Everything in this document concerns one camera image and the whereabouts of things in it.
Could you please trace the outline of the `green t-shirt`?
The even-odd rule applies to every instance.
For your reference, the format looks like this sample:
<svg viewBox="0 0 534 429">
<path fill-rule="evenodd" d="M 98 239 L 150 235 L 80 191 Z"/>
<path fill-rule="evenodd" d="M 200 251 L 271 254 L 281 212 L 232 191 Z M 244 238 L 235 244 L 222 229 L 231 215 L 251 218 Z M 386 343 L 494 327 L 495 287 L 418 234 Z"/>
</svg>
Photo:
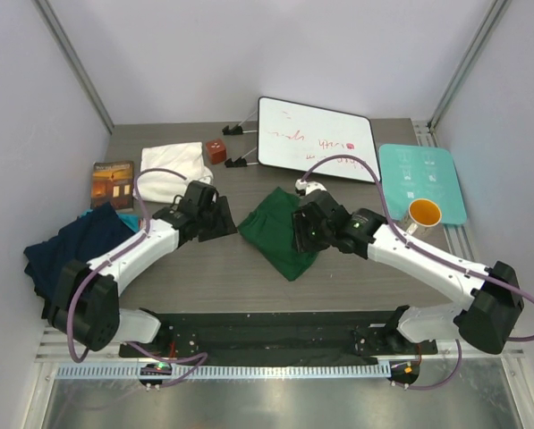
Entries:
<svg viewBox="0 0 534 429">
<path fill-rule="evenodd" d="M 299 198 L 280 187 L 269 193 L 238 225 L 242 237 L 289 282 L 301 277 L 318 252 L 299 253 L 293 247 L 292 214 Z"/>
</svg>

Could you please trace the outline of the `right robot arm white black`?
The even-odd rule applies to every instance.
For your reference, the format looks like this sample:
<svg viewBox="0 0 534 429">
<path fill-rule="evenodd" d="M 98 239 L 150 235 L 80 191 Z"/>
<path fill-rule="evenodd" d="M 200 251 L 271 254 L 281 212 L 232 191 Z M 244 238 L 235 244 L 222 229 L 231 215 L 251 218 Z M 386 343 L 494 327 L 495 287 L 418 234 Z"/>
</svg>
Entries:
<svg viewBox="0 0 534 429">
<path fill-rule="evenodd" d="M 301 253 L 336 248 L 367 260 L 392 266 L 449 298 L 446 305 L 398 307 L 386 323 L 386 346 L 396 353 L 423 341 L 463 340 L 497 355 L 504 349 L 524 303 L 522 298 L 496 285 L 516 283 L 516 273 L 498 262 L 474 277 L 477 264 L 454 257 L 428 243 L 422 255 L 412 248 L 414 239 L 386 218 L 360 208 L 352 213 L 323 189 L 303 191 L 292 215 L 293 245 Z"/>
</svg>

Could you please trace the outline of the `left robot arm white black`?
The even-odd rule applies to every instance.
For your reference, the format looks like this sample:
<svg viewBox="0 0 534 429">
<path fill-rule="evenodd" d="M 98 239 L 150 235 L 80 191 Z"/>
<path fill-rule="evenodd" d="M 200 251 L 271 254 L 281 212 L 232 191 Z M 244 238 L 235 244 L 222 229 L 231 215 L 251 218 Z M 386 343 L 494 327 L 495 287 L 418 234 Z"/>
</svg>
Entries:
<svg viewBox="0 0 534 429">
<path fill-rule="evenodd" d="M 100 257 L 72 260 L 59 275 L 48 322 L 91 351 L 111 342 L 136 342 L 150 356 L 171 344 L 163 322 L 146 309 L 120 307 L 120 297 L 141 273 L 191 240 L 236 233 L 228 199 L 215 187 L 192 181 L 185 194 L 158 210 L 131 238 Z"/>
</svg>

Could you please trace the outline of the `white folded t-shirt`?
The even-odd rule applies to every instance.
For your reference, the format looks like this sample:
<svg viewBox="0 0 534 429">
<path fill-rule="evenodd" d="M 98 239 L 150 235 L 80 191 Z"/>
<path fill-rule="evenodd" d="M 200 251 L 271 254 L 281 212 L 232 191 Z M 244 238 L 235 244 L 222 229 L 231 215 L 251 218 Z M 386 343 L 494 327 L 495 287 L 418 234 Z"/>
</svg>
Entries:
<svg viewBox="0 0 534 429">
<path fill-rule="evenodd" d="M 141 151 L 137 185 L 143 201 L 171 204 L 183 196 L 191 181 L 212 184 L 213 173 L 204 164 L 202 143 L 190 142 L 158 147 L 144 147 Z"/>
</svg>

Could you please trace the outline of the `teal t-shirt under pile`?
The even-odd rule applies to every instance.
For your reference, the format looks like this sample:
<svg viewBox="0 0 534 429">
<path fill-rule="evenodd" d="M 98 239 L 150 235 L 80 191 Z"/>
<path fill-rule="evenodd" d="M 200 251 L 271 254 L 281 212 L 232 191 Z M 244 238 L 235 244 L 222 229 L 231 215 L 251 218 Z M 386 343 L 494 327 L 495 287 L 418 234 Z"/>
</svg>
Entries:
<svg viewBox="0 0 534 429">
<path fill-rule="evenodd" d="M 135 214 L 119 214 L 118 217 L 134 233 L 142 227 L 142 219 Z"/>
</svg>

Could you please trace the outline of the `whiteboard black stand foot near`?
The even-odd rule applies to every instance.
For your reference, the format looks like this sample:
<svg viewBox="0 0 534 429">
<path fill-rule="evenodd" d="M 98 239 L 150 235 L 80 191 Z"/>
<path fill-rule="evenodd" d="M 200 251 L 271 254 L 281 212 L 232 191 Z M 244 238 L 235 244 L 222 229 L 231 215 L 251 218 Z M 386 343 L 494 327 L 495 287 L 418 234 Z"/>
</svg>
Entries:
<svg viewBox="0 0 534 429">
<path fill-rule="evenodd" d="M 249 162 L 248 157 L 256 151 L 256 148 L 253 148 L 251 151 L 246 153 L 243 156 L 239 156 L 236 159 L 228 158 L 224 162 L 226 168 L 242 168 L 248 167 L 250 165 L 256 165 L 258 162 Z"/>
</svg>

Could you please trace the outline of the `whiteboard black stand foot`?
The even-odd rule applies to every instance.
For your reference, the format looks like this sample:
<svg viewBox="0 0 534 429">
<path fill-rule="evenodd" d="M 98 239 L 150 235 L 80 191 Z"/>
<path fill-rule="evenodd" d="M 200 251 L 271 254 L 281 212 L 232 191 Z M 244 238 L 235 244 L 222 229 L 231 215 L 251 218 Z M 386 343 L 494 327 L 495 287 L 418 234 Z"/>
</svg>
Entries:
<svg viewBox="0 0 534 429">
<path fill-rule="evenodd" d="M 248 157 L 256 151 L 256 148 L 253 148 L 251 151 L 246 153 L 243 156 L 239 156 L 236 159 L 228 158 L 224 162 L 226 168 L 242 168 L 248 167 L 250 165 L 256 165 L 258 162 L 249 162 Z"/>
<path fill-rule="evenodd" d="M 257 115 L 257 113 L 258 111 L 255 110 L 247 118 L 238 122 L 236 125 L 233 125 L 233 126 L 225 125 L 222 129 L 222 134 L 224 136 L 238 136 L 238 135 L 243 135 L 245 133 L 252 133 L 252 130 L 245 130 L 243 128 L 243 125 L 247 123 L 249 120 L 253 119 Z"/>
</svg>

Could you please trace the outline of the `red brown cube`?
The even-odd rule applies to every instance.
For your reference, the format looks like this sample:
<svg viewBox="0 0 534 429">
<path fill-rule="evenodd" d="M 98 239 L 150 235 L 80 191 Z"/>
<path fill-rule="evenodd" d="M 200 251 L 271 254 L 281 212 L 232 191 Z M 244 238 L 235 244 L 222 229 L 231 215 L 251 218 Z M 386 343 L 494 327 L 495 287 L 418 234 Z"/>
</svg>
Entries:
<svg viewBox="0 0 534 429">
<path fill-rule="evenodd" d="M 206 142 L 205 149 L 211 164 L 221 164 L 227 158 L 227 149 L 221 139 L 213 139 Z"/>
</svg>

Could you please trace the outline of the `brown paperback book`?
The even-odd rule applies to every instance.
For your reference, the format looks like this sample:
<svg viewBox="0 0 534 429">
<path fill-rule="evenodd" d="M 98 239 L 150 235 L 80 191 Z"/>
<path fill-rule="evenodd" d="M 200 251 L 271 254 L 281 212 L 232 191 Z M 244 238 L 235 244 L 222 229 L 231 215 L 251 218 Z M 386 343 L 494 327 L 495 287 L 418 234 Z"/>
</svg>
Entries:
<svg viewBox="0 0 534 429">
<path fill-rule="evenodd" d="M 94 163 L 90 208 L 110 203 L 116 211 L 131 211 L 134 204 L 133 185 L 133 161 Z"/>
</svg>

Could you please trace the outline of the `whiteboard black stand foot far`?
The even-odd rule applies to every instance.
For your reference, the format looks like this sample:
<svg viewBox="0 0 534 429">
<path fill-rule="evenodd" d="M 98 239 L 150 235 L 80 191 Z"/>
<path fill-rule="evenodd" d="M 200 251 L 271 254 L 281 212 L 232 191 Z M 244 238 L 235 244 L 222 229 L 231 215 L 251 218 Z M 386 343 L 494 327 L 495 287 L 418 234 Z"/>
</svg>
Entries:
<svg viewBox="0 0 534 429">
<path fill-rule="evenodd" d="M 247 123 L 249 120 L 253 119 L 257 115 L 257 113 L 258 111 L 255 110 L 247 118 L 238 122 L 236 125 L 233 125 L 233 126 L 225 125 L 222 129 L 222 134 L 224 136 L 238 136 L 238 135 L 243 135 L 245 133 L 252 133 L 252 130 L 245 130 L 243 128 L 243 125 Z"/>
</svg>

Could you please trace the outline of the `navy blue t-shirt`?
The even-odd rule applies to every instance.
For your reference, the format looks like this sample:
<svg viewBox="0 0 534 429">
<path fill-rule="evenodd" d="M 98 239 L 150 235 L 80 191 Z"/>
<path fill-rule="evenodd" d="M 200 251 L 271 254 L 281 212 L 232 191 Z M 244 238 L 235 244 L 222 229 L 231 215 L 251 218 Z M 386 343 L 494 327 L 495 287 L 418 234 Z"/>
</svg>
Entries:
<svg viewBox="0 0 534 429">
<path fill-rule="evenodd" d="M 49 240 L 28 246 L 24 269 L 34 285 L 35 294 L 50 303 L 62 268 L 72 260 L 87 262 L 104 255 L 132 237 L 131 231 L 105 203 L 65 225 Z"/>
</svg>

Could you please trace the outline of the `teal plastic cutting board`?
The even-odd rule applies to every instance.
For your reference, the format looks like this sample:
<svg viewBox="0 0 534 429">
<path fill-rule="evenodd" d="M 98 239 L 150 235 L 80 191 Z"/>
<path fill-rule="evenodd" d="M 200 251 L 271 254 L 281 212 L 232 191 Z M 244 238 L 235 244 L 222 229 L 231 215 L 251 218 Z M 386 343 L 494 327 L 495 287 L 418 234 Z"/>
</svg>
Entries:
<svg viewBox="0 0 534 429">
<path fill-rule="evenodd" d="M 378 150 L 388 212 L 402 219 L 412 201 L 425 198 L 441 209 L 443 224 L 462 225 L 467 213 L 449 151 L 439 147 L 384 144 Z"/>
</svg>

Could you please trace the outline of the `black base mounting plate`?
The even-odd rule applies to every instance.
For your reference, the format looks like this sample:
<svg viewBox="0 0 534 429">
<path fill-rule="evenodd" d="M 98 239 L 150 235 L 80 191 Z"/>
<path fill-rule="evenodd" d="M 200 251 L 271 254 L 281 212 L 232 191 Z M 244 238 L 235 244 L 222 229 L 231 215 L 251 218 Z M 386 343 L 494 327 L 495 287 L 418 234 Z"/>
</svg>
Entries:
<svg viewBox="0 0 534 429">
<path fill-rule="evenodd" d="M 145 349 L 162 358 L 199 351 L 211 359 L 273 357 L 279 351 L 297 356 L 311 350 L 353 358 L 435 355 L 434 340 L 416 345 L 395 330 L 400 315 L 398 310 L 159 314 L 163 338 Z"/>
</svg>

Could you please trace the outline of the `white mug orange inside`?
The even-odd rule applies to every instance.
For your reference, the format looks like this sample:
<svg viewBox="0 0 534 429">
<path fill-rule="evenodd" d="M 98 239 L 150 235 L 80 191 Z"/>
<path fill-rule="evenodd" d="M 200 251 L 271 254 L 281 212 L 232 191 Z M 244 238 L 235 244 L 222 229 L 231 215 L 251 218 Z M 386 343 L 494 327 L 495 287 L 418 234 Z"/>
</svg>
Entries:
<svg viewBox="0 0 534 429">
<path fill-rule="evenodd" d="M 411 236 L 421 238 L 437 227 L 441 220 L 442 211 L 434 201 L 418 198 L 409 204 L 399 226 Z"/>
</svg>

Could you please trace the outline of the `perforated metal rail strip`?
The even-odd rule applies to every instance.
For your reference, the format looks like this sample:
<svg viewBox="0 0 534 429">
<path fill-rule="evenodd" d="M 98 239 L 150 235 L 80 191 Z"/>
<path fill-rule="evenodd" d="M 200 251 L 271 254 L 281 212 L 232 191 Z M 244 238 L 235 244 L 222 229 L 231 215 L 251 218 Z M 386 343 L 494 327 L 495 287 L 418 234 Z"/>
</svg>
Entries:
<svg viewBox="0 0 534 429">
<path fill-rule="evenodd" d="M 148 371 L 146 362 L 122 362 L 114 364 L 61 364 L 57 379 L 172 379 L 189 371 L 187 366 L 175 366 L 172 373 L 162 375 Z M 267 379 L 342 379 L 342 378 L 389 378 L 388 361 L 372 366 L 314 366 L 314 367 L 248 367 L 248 366 L 202 366 L 187 377 L 188 380 L 267 380 Z"/>
</svg>

